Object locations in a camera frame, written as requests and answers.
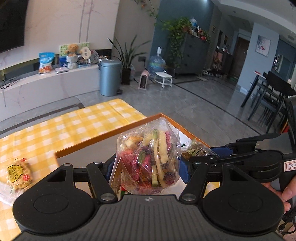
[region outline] brown door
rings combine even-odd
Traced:
[[[250,41],[238,38],[233,54],[233,65],[230,75],[239,78],[247,56]]]

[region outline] tablecloth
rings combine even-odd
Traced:
[[[15,132],[0,139],[0,181],[6,182],[6,167],[17,158],[27,158],[34,180],[39,181],[58,167],[55,152],[144,118],[115,99]],[[0,240],[12,240],[18,234],[12,207],[0,202]]]

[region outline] blue trash can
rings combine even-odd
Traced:
[[[122,63],[119,60],[104,59],[100,63],[100,94],[115,96],[120,85]]]

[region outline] brown teddy bear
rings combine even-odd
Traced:
[[[68,50],[65,51],[65,54],[68,55],[69,57],[76,56],[78,49],[79,49],[79,46],[77,44],[69,44]]]

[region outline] ceiling light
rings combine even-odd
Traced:
[[[291,35],[288,35],[287,37],[288,37],[289,39],[291,39],[292,41],[295,40]]]

